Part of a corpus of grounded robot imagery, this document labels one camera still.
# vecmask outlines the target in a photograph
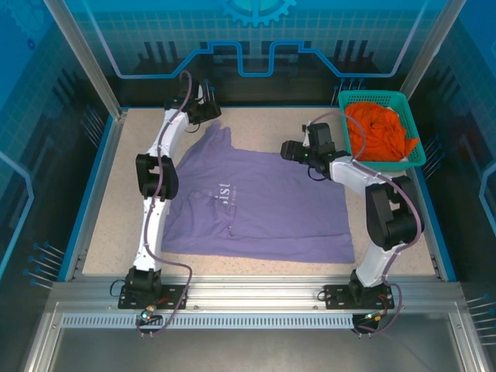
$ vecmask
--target plastic basket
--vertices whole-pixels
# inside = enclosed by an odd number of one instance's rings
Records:
[[[384,107],[391,107],[399,116],[403,127],[406,129],[407,138],[418,138],[419,132],[415,126],[412,112],[405,95],[399,91],[341,91],[339,93],[339,109],[344,109],[354,102],[375,102]],[[346,119],[343,117],[344,137],[346,150],[351,153],[350,136]],[[425,164],[425,152],[419,141],[415,149],[408,156],[408,161],[364,161],[363,164],[381,172],[402,172],[411,167],[420,167]]]

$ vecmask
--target enclosure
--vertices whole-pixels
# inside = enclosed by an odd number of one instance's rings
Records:
[[[489,0],[0,0],[0,368],[492,370],[495,14]],[[229,145],[258,153],[327,112],[345,150],[340,93],[405,94],[425,165],[402,174],[425,228],[391,268],[404,306],[385,337],[359,339],[366,311],[319,300],[366,256],[366,200],[349,188],[353,262],[162,252],[193,269],[170,329],[142,339],[141,311],[118,308],[143,222],[136,155],[184,69]],[[212,123],[181,136],[176,166]],[[186,273],[163,266],[162,283]]]

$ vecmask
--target gear logo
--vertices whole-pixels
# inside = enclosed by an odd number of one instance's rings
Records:
[[[30,38],[36,36],[45,24],[41,0],[0,0],[0,11],[7,9],[17,26]]]
[[[296,5],[295,0],[219,0],[224,15],[232,16],[233,22],[241,21],[258,27],[261,23],[269,26],[271,21],[279,22],[280,15],[288,15],[289,7]]]

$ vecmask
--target blue wall panel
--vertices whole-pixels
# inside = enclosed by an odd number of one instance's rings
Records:
[[[432,143],[423,174],[468,298],[496,296],[494,14],[490,0],[467,2],[410,101]]]
[[[399,88],[445,0],[68,5],[124,105],[160,105],[185,67],[223,104],[334,105],[335,88]]]
[[[43,2],[0,0],[2,371],[22,369],[59,269],[33,245],[65,251],[108,116]]]

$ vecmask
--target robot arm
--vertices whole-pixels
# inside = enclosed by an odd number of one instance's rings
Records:
[[[366,256],[353,271],[350,292],[355,305],[367,307],[375,301],[377,291],[384,286],[383,275],[394,255],[413,241],[417,233],[415,217],[406,201],[394,192],[384,178],[392,180],[419,210],[412,181],[406,177],[390,178],[364,165],[357,166],[346,151],[336,151],[329,125],[316,123],[303,126],[305,139],[287,141],[281,147],[281,156],[314,168],[324,178],[344,184],[366,199],[367,232],[370,244]]]
[[[178,111],[185,100],[184,107]],[[200,124],[220,115],[213,88],[208,87],[207,81],[199,84],[192,80],[191,95],[188,95],[188,82],[182,82],[177,96],[165,105],[164,120],[157,138],[146,153],[136,157],[139,192],[143,196],[143,224],[133,267],[129,269],[121,289],[119,308],[143,309],[150,304],[157,304],[157,308],[174,308],[179,302],[178,296],[184,286],[161,284],[160,263],[146,251],[145,240],[150,252],[159,257],[165,219],[179,188],[172,157],[184,130],[190,123]],[[161,162],[158,159],[159,148]],[[157,172],[159,163],[162,178]],[[157,302],[169,297],[169,301]]]

